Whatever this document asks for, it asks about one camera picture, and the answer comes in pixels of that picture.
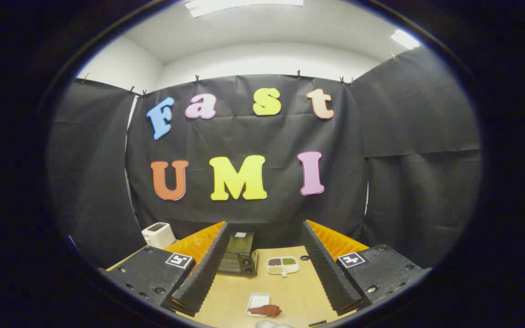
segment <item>foam letter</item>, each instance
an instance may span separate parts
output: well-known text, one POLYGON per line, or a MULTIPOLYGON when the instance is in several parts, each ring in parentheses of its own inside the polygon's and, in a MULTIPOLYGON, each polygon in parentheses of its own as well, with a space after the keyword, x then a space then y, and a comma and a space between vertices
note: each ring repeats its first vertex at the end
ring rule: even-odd
POLYGON ((246 190, 242 193, 244 199, 265 199, 267 192, 263 189, 263 163, 265 159, 260 155, 251 155, 244 159, 240 171, 236 173, 228 157, 215 157, 210 160, 214 168, 214 192, 213 200, 227 200, 228 193, 224 184, 234 199, 240 197, 240 191, 246 184, 246 190))
POLYGON ((154 139, 156 140, 163 137, 163 135, 168 133, 171 129, 171 125, 163 121, 171 121, 171 110, 168 107, 171 105, 173 105, 173 98, 167 97, 165 100, 147 112, 147 117, 151 118, 151 124, 154 126, 154 139))
POLYGON ((203 93, 194 96, 191 100, 191 105, 185 109, 185 115, 188 118, 204 118, 208 120, 216 115, 214 105, 216 104, 216 96, 210 93, 203 93))
POLYGON ((155 193, 165 200, 178 200, 185 195, 185 168, 188 167, 187 160, 174 160, 171 166, 175 169, 175 190, 169 190, 165 186, 165 170, 167 162, 152 162, 151 170, 154 173, 155 193))
POLYGON ((297 155, 297 158, 303 165, 303 179, 304 184, 301 188, 301 195, 315 195, 321 194, 325 187, 319 180, 319 158, 320 152, 302 152, 297 155))
POLYGON ((275 115, 281 111, 281 102, 276 99, 281 94, 279 90, 263 87, 254 92, 254 101, 256 102, 252 109, 257 115, 275 115))
POLYGON ((322 89, 315 89, 307 94, 307 98, 311 98, 315 115, 319 116, 319 118, 333 118, 334 111, 327 109, 327 105, 325 104, 326 101, 331 100, 330 95, 324 95, 322 89))

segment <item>orange letter u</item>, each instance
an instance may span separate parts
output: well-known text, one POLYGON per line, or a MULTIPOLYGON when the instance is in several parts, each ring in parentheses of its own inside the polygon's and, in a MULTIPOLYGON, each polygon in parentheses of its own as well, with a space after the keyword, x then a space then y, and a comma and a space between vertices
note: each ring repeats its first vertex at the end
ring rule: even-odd
POLYGON ((171 166, 175 169, 175 189, 169 190, 165 186, 165 170, 167 162, 152 162, 151 170, 154 173, 155 193, 165 200, 178 200, 185 195, 185 168, 188 167, 187 160, 174 160, 171 166))

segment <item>ceiling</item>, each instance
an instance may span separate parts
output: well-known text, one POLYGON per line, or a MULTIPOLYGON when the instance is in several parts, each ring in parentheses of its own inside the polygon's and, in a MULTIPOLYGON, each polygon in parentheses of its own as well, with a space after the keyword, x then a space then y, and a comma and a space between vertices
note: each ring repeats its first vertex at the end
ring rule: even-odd
POLYGON ((163 64, 199 51, 256 42, 331 46, 379 62, 406 50, 390 39, 395 28, 343 0, 304 0, 303 7, 255 5, 194 18, 181 0, 125 35, 163 64))

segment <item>brown food item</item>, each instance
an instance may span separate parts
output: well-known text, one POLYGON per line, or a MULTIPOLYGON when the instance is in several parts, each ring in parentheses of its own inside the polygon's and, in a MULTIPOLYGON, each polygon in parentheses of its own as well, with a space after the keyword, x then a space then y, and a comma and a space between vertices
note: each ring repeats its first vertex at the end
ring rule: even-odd
POLYGON ((277 316, 280 315, 281 309, 277 307, 277 305, 269 304, 269 305, 263 305, 262 307, 253 307, 251 309, 248 309, 250 313, 254 315, 266 315, 266 316, 277 316))

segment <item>pink letter i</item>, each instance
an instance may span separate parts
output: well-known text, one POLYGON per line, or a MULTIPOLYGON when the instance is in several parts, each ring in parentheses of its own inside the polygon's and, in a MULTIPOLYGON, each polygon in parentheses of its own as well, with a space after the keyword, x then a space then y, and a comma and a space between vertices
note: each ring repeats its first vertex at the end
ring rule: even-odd
POLYGON ((325 187, 319 180, 319 158, 320 152, 302 152, 297 155, 298 160, 303 165, 304 185, 301 188, 301 195, 321 194, 325 187))

